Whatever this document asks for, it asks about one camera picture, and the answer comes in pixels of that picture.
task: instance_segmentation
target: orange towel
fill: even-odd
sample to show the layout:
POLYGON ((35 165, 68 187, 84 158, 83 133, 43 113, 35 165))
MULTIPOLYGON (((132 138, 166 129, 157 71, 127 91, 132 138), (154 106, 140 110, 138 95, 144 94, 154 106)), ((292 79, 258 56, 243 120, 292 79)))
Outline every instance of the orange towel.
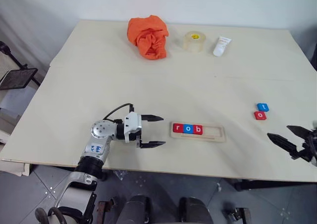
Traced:
POLYGON ((146 59, 166 57, 165 36, 168 36, 166 24, 157 16, 131 18, 128 25, 128 39, 139 48, 146 59))

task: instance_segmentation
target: gray tile floor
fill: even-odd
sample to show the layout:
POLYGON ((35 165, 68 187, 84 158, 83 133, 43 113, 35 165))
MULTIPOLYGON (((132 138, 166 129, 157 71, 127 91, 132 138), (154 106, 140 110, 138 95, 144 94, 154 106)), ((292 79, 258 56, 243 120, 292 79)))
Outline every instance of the gray tile floor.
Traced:
MULTIPOLYGON (((34 210, 53 206, 68 174, 46 166, 37 166, 29 177, 0 173, 0 223, 37 223, 34 210)), ((237 192, 222 178, 129 171, 121 181, 110 171, 96 193, 96 203, 114 196, 119 200, 118 207, 106 213, 107 224, 114 224, 125 201, 137 194, 151 198, 156 223, 176 221, 179 199, 191 196, 207 205, 215 224, 230 223, 222 214, 225 206, 249 208, 253 224, 317 224, 316 185, 237 192)))

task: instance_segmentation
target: clear tape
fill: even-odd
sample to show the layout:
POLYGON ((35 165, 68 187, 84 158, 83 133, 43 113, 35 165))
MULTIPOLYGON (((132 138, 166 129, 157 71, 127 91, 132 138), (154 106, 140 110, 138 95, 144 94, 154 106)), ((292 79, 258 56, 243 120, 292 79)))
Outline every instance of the clear tape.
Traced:
POLYGON ((201 52, 204 48, 205 39, 204 33, 190 31, 184 37, 183 48, 189 52, 201 52))

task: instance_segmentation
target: red letter block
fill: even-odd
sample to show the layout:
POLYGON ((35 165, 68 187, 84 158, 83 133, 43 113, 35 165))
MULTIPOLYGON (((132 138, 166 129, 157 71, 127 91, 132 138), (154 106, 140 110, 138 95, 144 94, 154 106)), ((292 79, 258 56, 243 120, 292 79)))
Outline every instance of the red letter block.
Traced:
POLYGON ((180 123, 174 123, 173 125, 173 132, 177 133, 183 133, 184 131, 184 125, 180 123))
POLYGON ((265 112, 254 112, 256 120, 266 120, 265 112))
POLYGON ((194 134, 202 135, 203 134, 203 126, 194 125, 194 134))

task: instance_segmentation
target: blue block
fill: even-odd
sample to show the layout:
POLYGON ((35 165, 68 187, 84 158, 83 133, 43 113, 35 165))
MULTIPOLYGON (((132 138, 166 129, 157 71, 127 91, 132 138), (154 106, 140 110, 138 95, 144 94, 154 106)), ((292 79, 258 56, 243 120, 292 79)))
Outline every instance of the blue block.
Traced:
POLYGON ((184 124, 184 133, 194 134, 194 126, 189 124, 184 124))
POLYGON ((257 107, 259 111, 263 111, 263 112, 269 111, 267 104, 257 104, 257 107))

